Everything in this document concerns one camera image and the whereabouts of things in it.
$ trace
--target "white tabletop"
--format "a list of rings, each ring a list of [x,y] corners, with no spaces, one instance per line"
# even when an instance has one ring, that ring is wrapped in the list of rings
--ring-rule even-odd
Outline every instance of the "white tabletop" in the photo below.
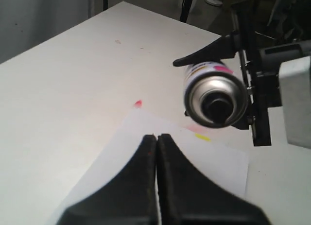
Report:
[[[172,61],[217,37],[123,2],[0,65],[0,224],[43,224],[136,101],[193,124]],[[246,199],[273,224],[309,224],[311,150],[287,144],[281,108],[270,122],[271,147],[232,127],[207,135],[250,155]]]

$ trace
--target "spray can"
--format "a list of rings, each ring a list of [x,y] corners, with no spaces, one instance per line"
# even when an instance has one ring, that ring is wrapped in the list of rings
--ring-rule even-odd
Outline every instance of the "spray can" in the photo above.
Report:
[[[198,124],[223,128],[237,122],[247,108],[244,83],[226,65],[202,62],[185,69],[184,105]]]

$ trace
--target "floor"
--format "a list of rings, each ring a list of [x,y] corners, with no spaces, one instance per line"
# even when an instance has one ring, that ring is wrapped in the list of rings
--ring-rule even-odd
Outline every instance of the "floor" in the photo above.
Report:
[[[178,2],[181,0],[108,0],[108,5],[111,7],[121,1],[179,20]],[[220,12],[221,8],[208,5],[204,0],[197,0],[193,11],[189,14],[187,23],[207,30]]]

